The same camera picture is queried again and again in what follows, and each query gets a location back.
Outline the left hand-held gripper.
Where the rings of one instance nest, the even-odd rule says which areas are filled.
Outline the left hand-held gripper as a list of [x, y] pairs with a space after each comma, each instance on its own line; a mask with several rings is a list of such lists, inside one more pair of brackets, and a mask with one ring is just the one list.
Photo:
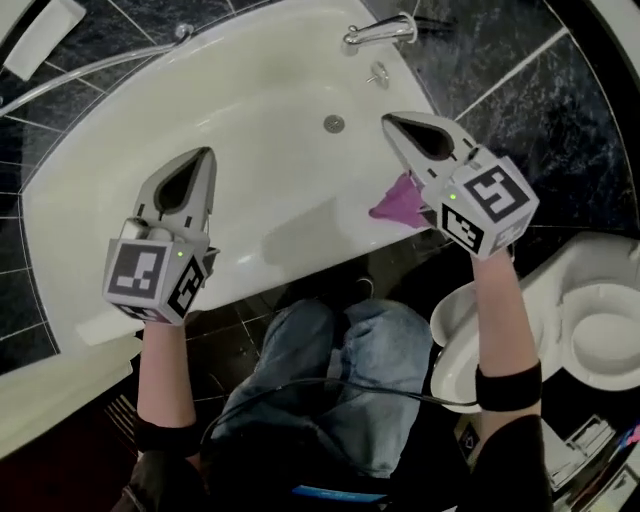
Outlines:
[[145, 323], [184, 323], [219, 254], [205, 226], [216, 174], [214, 151], [200, 147], [177, 156], [142, 184], [135, 217], [109, 241], [102, 291], [107, 302]]

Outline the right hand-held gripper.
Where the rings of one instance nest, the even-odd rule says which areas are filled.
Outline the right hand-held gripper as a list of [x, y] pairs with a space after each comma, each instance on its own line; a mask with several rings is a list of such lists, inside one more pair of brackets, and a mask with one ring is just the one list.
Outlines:
[[446, 117], [399, 111], [384, 114], [381, 125], [403, 167], [422, 185], [441, 232], [479, 260], [522, 236], [539, 199], [510, 158], [476, 146]]

